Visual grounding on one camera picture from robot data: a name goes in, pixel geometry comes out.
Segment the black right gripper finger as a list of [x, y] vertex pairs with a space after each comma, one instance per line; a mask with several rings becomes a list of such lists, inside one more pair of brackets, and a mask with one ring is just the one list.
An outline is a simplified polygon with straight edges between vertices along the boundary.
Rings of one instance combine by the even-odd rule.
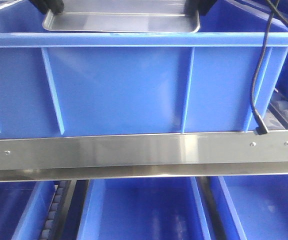
[[188, 16], [194, 16], [198, 13], [205, 16], [217, 0], [186, 0], [184, 4], [184, 13]]

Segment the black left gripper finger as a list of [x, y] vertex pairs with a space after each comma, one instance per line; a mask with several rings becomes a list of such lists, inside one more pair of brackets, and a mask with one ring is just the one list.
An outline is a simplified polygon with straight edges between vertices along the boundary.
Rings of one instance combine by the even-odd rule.
[[49, 10], [57, 15], [64, 11], [64, 2], [62, 0], [30, 0], [42, 14], [46, 14]]

